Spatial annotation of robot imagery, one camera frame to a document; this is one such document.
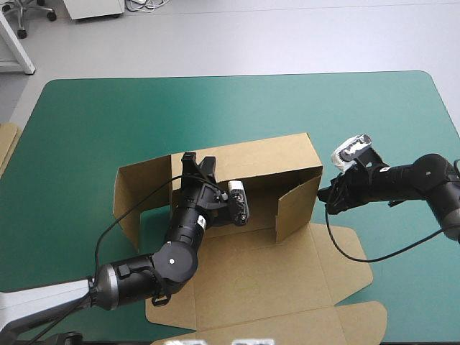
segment white floor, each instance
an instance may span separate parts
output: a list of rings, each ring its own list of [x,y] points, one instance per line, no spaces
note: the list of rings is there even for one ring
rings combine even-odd
[[[36,74],[0,75],[21,127],[56,78],[424,70],[460,129],[460,0],[171,0],[88,22],[47,2],[58,20],[34,15],[22,40]]]

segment cable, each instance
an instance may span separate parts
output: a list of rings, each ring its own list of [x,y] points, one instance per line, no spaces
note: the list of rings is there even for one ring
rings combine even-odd
[[[404,247],[402,249],[397,250],[396,252],[387,254],[387,255],[385,255],[383,257],[378,257],[378,258],[375,258],[375,259],[360,259],[360,258],[357,258],[357,257],[352,257],[352,256],[348,255],[346,252],[344,252],[342,250],[342,248],[337,244],[336,239],[334,238],[334,236],[332,234],[331,225],[329,224],[328,205],[331,202],[332,192],[335,190],[336,184],[339,181],[340,176],[341,176],[341,173],[337,176],[337,178],[335,179],[335,181],[334,181],[334,183],[332,185],[331,193],[328,196],[328,200],[327,200],[325,208],[324,208],[324,211],[325,211],[324,214],[325,214],[325,219],[326,219],[326,226],[328,228],[328,233],[329,233],[329,236],[331,237],[333,245],[340,252],[340,254],[342,254],[347,259],[350,259],[351,261],[366,262],[366,263],[373,263],[373,262],[383,261],[383,260],[389,259],[391,257],[395,257],[396,255],[399,255],[399,254],[401,254],[403,252],[406,252],[409,249],[412,249],[412,248],[418,246],[419,244],[422,244],[422,243],[432,239],[433,237],[438,236],[441,232],[444,232],[446,230],[449,230],[449,229],[452,229],[452,228],[460,226],[460,224],[454,224],[454,225],[451,225],[451,226],[447,226],[446,228],[439,229],[439,230],[433,232],[431,235],[428,235],[427,237],[424,237],[424,238],[418,240],[417,242],[414,242],[414,243],[412,243],[412,244],[410,244],[410,245],[408,245],[408,246],[406,246],[406,247]]]
[[[147,12],[152,13],[155,9],[160,8],[161,6],[166,5],[170,0],[162,0],[159,4],[156,4],[154,0],[144,0],[144,2],[139,2],[139,0],[124,0],[124,5],[129,12]]]
[[[89,293],[84,295],[82,298],[78,299],[75,304],[71,305],[71,307],[64,313],[62,314],[59,318],[57,318],[53,323],[51,323],[47,328],[45,328],[43,331],[38,333],[31,341],[29,341],[26,345],[33,345],[34,342],[36,342],[38,339],[40,339],[42,336],[44,336],[46,333],[48,333],[51,328],[56,326],[59,322],[64,320],[67,316],[69,316],[72,312],[74,312],[81,304],[83,301],[89,296]]]
[[[198,176],[194,176],[194,175],[178,175],[178,176],[175,176],[173,178],[170,178],[168,181],[166,181],[165,183],[163,183],[160,187],[156,188],[155,190],[153,190],[152,192],[150,192],[146,197],[144,197],[141,201],[139,201],[138,203],[136,203],[134,206],[132,206],[130,209],[128,209],[128,211],[126,211],[125,213],[123,213],[120,217],[118,217],[117,219],[115,219],[115,221],[109,225],[109,227],[104,230],[104,232],[99,236],[98,238],[98,241],[96,243],[96,248],[94,250],[94,262],[95,262],[95,265],[96,265],[96,268],[94,270],[94,285],[96,285],[96,280],[97,280],[97,277],[98,277],[98,270],[99,270],[99,248],[101,246],[101,242],[102,240],[104,239],[104,237],[110,232],[110,230],[112,230],[115,225],[117,225],[121,220],[123,220],[126,216],[128,216],[128,214],[130,214],[134,209],[136,209],[137,207],[139,207],[141,204],[143,204],[148,198],[150,198],[151,196],[153,196],[156,192],[158,192],[160,189],[162,189],[163,187],[165,187],[166,185],[170,184],[172,181],[174,180],[178,180],[179,178],[190,178],[191,180],[197,180],[197,181],[200,181],[202,183],[207,183],[209,185],[212,185],[214,188],[218,189],[219,191],[221,191],[222,193],[225,193],[225,190],[223,190],[222,188],[220,188],[217,184],[215,183],[212,183],[208,180],[205,180],[204,178],[200,178]]]

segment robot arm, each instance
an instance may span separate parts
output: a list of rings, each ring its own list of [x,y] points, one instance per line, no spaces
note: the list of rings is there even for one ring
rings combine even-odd
[[[0,293],[0,344],[13,344],[19,334],[59,319],[73,305],[73,311],[95,305],[109,311],[146,298],[155,306],[167,304],[198,269],[205,230],[243,226],[249,219],[243,184],[230,181],[228,193],[216,185],[215,157],[197,165],[196,154],[186,152],[182,163],[182,175],[191,178],[182,178],[180,201],[158,252],[105,264],[95,277]]]
[[[359,135],[348,139],[332,154],[342,174],[331,186],[319,190],[329,214],[374,201],[390,207],[407,200],[425,200],[444,234],[455,241],[460,236],[460,178],[456,168],[436,154],[424,155],[411,165],[390,167],[372,149],[371,139]]]

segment flattened cardboard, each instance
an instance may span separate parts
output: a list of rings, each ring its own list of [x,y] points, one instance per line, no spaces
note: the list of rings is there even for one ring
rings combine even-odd
[[[229,180],[242,180],[251,208],[248,225],[210,228],[206,236],[274,228],[280,242],[309,222],[322,165],[306,133],[194,152],[197,162],[205,156],[216,157],[216,181],[222,187],[225,188]],[[183,152],[120,167],[115,182],[115,217],[124,214],[164,181],[180,175],[182,156]],[[123,232],[135,247],[138,245],[140,213],[167,204],[173,209],[179,190],[180,181],[173,181],[169,190],[163,188],[121,222]]]
[[[344,250],[365,257],[352,229],[334,226],[333,231]],[[372,282],[370,266],[342,257],[326,241],[324,225],[308,224],[282,243],[275,243],[274,236],[263,229],[205,239],[193,278],[194,308],[170,313],[168,305],[147,304],[147,319],[171,324],[178,315],[195,313],[197,332],[183,338],[205,339],[210,345],[244,338],[274,338],[276,344],[379,344],[387,325],[380,303],[334,307]],[[182,300],[181,294],[174,298]]]
[[[15,124],[0,124],[0,177],[3,175],[13,155],[21,133],[21,130]]]
[[[376,302],[334,305],[372,282],[368,264],[343,258],[324,225],[309,224],[322,166],[307,134],[196,151],[217,159],[216,180],[242,180],[251,218],[243,227],[206,230],[195,277],[165,307],[146,301],[150,322],[196,330],[182,339],[210,345],[272,337],[277,344],[379,344],[385,308]],[[122,215],[182,172],[183,152],[119,168],[114,215]],[[175,207],[180,181],[170,184],[121,226],[137,245],[140,213]],[[353,230],[334,227],[340,245],[365,257]]]

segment green table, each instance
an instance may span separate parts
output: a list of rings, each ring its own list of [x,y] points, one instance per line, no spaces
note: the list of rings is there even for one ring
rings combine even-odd
[[[325,165],[322,185],[337,173],[331,151],[358,133],[370,134],[392,165],[429,152],[460,156],[459,137],[423,72],[56,80],[0,180],[0,290],[92,273],[95,240],[113,219],[118,166],[298,132],[310,133]],[[324,222],[320,203],[313,220]],[[165,209],[144,215],[142,252],[159,247],[167,222]],[[355,228],[369,257],[438,228],[423,202],[368,205],[332,223]],[[117,229],[101,254],[108,262],[135,252]],[[386,341],[460,340],[459,258],[459,245],[439,236],[372,265],[374,283],[345,303],[383,302]],[[70,330],[88,340],[136,341],[184,332],[148,323],[144,303],[85,310],[55,329]]]

